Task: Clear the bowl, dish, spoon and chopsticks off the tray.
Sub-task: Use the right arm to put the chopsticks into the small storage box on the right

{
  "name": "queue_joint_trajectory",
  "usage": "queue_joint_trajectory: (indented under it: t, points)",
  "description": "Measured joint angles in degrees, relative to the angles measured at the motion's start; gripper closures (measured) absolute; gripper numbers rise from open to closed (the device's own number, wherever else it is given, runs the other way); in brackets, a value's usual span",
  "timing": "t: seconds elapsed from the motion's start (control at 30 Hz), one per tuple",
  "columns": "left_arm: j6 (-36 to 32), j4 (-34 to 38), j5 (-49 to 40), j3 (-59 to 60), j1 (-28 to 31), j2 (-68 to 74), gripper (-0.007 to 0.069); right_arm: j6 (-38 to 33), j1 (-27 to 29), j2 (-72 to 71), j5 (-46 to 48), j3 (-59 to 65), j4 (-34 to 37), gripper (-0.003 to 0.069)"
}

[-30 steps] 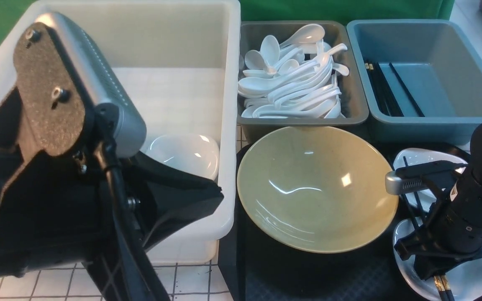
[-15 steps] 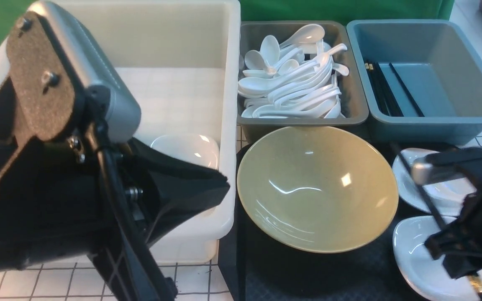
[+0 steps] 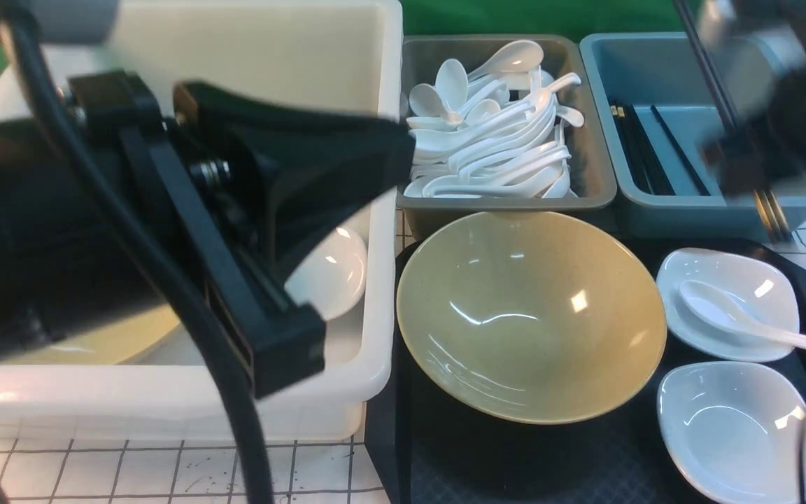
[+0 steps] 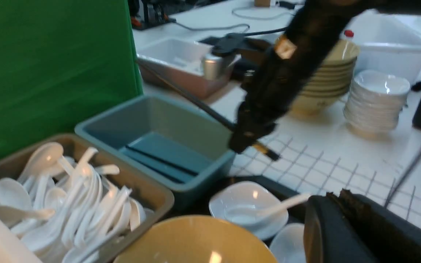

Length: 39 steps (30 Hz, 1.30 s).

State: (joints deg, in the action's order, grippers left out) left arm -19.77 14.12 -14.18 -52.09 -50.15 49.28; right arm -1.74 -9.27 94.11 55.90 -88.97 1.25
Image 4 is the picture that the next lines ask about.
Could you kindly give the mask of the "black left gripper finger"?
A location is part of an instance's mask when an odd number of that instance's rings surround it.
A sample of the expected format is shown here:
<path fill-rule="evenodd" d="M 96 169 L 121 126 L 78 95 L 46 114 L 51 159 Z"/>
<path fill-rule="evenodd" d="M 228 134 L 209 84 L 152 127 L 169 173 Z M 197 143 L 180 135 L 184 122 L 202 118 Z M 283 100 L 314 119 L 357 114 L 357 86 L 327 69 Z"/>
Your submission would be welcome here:
<path fill-rule="evenodd" d="M 421 263 L 421 228 L 349 190 L 306 202 L 308 263 Z"/>

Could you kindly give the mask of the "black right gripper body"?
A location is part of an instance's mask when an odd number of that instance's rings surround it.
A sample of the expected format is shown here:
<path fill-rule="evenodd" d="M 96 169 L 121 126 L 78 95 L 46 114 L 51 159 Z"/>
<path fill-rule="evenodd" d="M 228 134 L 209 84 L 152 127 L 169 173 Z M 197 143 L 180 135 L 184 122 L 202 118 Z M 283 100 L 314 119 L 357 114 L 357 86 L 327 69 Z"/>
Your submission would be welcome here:
<path fill-rule="evenodd" d="M 257 70 L 246 77 L 242 88 L 247 92 L 236 115 L 229 148 L 242 153 L 276 128 L 276 121 L 291 105 L 291 70 Z"/>

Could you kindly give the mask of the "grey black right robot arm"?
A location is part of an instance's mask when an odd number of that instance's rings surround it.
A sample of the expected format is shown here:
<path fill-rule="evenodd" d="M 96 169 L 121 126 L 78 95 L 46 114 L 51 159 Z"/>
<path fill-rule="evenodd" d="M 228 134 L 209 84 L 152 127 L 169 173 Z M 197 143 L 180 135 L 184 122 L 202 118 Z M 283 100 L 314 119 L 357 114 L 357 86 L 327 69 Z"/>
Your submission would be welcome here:
<path fill-rule="evenodd" d="M 239 105 L 230 150 L 240 154 L 272 133 L 306 82 L 338 43 L 349 22 L 375 9 L 421 15 L 421 0 L 307 0 L 269 48 Z"/>

